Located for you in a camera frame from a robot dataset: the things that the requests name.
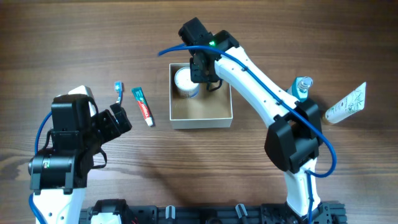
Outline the green red toothpaste tube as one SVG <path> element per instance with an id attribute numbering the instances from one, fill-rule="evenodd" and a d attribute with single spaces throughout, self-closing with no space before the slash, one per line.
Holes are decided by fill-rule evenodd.
<path id="1" fill-rule="evenodd" d="M 149 127 L 152 127 L 154 125 L 154 120 L 152 118 L 152 113 L 150 112 L 142 88 L 141 87 L 133 88 L 131 92 L 134 95 L 137 104 L 139 105 L 144 121 L 147 123 Z"/>

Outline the blue toothbrush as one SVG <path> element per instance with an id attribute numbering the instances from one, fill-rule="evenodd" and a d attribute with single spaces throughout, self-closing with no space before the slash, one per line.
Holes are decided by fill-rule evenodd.
<path id="1" fill-rule="evenodd" d="M 124 90 L 122 81 L 117 81 L 114 83 L 114 90 L 118 94 L 116 103 L 120 105 L 123 100 L 123 90 Z"/>

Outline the cotton swab jar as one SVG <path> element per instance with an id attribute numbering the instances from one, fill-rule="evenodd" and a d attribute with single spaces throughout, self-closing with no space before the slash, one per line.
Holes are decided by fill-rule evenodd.
<path id="1" fill-rule="evenodd" d="M 182 67 L 177 70 L 174 76 L 174 82 L 177 87 L 177 92 L 182 98 L 193 98 L 199 93 L 200 85 L 191 81 L 189 67 Z"/>

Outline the blue mouthwash bottle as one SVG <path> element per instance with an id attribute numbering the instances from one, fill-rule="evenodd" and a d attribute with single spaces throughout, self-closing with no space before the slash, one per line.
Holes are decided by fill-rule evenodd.
<path id="1" fill-rule="evenodd" d="M 308 91 L 312 85 L 313 79 L 311 77 L 297 77 L 286 92 L 296 97 L 300 102 L 304 102 L 308 98 Z"/>

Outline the white cream tube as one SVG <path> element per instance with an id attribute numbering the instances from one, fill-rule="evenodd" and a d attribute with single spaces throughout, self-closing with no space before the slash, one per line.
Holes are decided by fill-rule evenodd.
<path id="1" fill-rule="evenodd" d="M 366 82 L 345 96 L 323 115 L 323 121 L 329 124 L 336 124 L 349 116 L 364 109 L 366 99 Z"/>

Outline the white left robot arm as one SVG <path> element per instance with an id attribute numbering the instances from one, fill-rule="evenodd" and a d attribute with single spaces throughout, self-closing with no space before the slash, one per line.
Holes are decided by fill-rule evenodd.
<path id="1" fill-rule="evenodd" d="M 49 117 L 53 128 L 46 143 L 52 146 L 36 149 L 28 165 L 29 206 L 37 223 L 78 223 L 88 173 L 105 167 L 95 165 L 94 156 L 104 156 L 102 145 L 132 126 L 119 103 L 98 111 L 94 99 L 84 94 L 55 97 Z"/>

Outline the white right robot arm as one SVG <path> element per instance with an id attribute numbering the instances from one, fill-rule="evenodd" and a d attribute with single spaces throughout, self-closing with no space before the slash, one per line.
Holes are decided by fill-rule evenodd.
<path id="1" fill-rule="evenodd" d="M 264 150 L 284 173 L 289 211 L 310 223 L 320 204 L 315 165 L 325 141 L 318 105 L 311 99 L 300 101 L 277 86 L 229 32 L 212 34 L 194 17 L 178 34 L 183 42 L 178 49 L 191 54 L 193 82 L 209 85 L 224 81 L 259 114 L 267 127 Z"/>

